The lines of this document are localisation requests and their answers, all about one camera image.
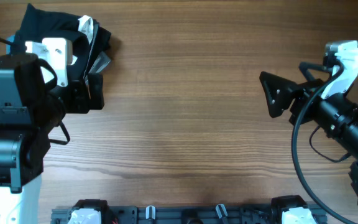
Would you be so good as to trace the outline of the black t-shirt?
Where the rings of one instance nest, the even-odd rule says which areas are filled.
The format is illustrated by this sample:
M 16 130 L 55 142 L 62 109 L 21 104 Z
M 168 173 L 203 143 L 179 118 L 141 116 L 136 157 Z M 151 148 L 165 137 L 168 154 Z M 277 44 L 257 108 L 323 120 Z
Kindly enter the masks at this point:
M 86 86 L 84 72 L 90 46 L 86 35 L 78 32 L 81 17 L 43 11 L 28 4 L 9 53 L 33 53 L 47 61 L 57 75 L 59 86 L 75 80 L 84 81 Z

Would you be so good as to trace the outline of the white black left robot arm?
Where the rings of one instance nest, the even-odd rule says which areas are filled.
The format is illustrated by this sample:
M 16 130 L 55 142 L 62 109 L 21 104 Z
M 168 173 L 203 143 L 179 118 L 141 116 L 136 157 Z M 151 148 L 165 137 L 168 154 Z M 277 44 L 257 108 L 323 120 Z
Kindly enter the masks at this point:
M 0 223 L 37 223 L 44 157 L 70 142 L 63 118 L 103 106 L 99 73 L 60 87 L 40 72 L 0 70 Z

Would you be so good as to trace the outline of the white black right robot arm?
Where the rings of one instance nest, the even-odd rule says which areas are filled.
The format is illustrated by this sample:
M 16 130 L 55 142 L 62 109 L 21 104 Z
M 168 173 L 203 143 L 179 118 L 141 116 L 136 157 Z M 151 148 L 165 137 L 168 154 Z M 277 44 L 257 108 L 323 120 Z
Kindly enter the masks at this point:
M 323 203 L 308 185 L 300 167 L 297 145 L 300 126 L 315 121 L 328 138 L 337 141 L 346 150 L 346 157 L 354 157 L 349 177 L 358 204 L 358 105 L 347 99 L 345 91 L 323 96 L 323 91 L 336 84 L 346 70 L 347 66 L 336 59 L 324 65 L 300 63 L 300 71 L 306 78 L 306 82 L 301 84 L 268 72 L 261 72 L 259 76 L 269 115 L 276 118 L 285 110 L 291 111 L 291 156 L 301 185 L 314 202 L 343 223 L 350 221 Z

